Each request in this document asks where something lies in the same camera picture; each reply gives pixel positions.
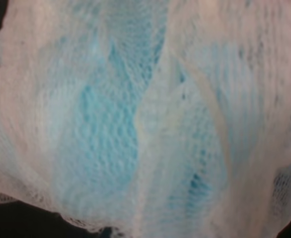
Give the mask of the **blue white mesh bath loofah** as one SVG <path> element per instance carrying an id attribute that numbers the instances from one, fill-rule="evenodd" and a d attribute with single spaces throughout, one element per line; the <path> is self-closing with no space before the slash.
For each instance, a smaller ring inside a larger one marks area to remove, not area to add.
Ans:
<path id="1" fill-rule="evenodd" d="M 114 238 L 291 221 L 291 0 L 11 0 L 0 203 Z"/>

